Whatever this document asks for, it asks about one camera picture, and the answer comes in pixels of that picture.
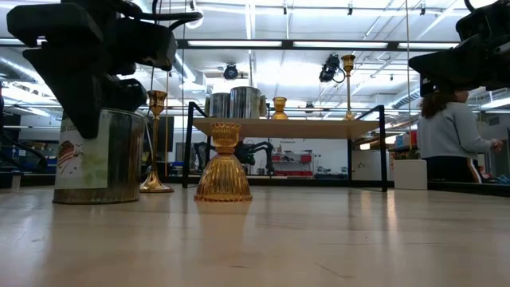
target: gray sweater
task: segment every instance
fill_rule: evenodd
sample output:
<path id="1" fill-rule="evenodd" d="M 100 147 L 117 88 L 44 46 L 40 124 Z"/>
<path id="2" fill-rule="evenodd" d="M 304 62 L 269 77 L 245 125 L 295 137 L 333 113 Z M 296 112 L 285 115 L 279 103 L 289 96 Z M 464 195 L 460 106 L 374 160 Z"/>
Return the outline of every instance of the gray sweater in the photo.
<path id="1" fill-rule="evenodd" d="M 489 152 L 491 142 L 480 137 L 473 112 L 467 104 L 448 103 L 430 119 L 418 121 L 418 148 L 423 159 L 432 156 L 460 156 L 477 159 Z"/>

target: metal can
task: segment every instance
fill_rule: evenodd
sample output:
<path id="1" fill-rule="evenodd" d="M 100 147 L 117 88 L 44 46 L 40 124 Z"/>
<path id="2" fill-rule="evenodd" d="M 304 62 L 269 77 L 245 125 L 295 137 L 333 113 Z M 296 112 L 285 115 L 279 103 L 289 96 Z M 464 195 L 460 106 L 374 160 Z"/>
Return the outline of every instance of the metal can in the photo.
<path id="1" fill-rule="evenodd" d="M 261 91 L 252 87 L 230 90 L 230 118 L 258 119 Z"/>
<path id="2" fill-rule="evenodd" d="M 210 95 L 209 116 L 217 118 L 228 118 L 230 111 L 230 94 L 227 92 L 216 92 Z"/>
<path id="3" fill-rule="evenodd" d="M 99 125 L 98 136 L 84 140 L 69 118 L 62 120 L 53 202 L 138 200 L 145 119 L 105 108 Z"/>

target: stainless steel pot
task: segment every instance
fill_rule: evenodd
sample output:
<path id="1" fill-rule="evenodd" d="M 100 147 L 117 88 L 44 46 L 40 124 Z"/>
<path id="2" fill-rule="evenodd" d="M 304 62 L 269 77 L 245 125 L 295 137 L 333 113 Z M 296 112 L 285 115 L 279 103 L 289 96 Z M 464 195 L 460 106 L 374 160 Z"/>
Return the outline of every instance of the stainless steel pot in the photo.
<path id="1" fill-rule="evenodd" d="M 261 91 L 252 87 L 230 90 L 230 118 L 258 119 Z"/>
<path id="2" fill-rule="evenodd" d="M 230 111 L 230 94 L 227 92 L 216 92 L 210 95 L 209 116 L 217 118 L 228 118 Z"/>

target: dark hair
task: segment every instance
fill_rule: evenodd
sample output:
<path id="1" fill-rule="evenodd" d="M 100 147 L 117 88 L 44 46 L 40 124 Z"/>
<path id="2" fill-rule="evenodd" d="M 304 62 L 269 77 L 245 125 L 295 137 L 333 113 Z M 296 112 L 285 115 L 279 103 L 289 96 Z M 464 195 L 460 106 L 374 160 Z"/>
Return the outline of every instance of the dark hair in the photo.
<path id="1" fill-rule="evenodd" d="M 438 112 L 446 108 L 446 104 L 456 102 L 457 96 L 453 92 L 435 92 L 423 98 L 420 106 L 422 107 L 422 116 L 430 119 Z"/>

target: wooden floor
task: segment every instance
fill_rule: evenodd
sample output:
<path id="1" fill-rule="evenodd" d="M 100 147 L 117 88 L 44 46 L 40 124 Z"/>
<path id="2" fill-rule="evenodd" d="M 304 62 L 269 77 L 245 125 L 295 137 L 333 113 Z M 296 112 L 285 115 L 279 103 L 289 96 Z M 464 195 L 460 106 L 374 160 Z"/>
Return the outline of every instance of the wooden floor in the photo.
<path id="1" fill-rule="evenodd" d="M 109 206 L 0 194 L 0 286 L 510 286 L 510 200 L 447 192 L 194 189 Z"/>

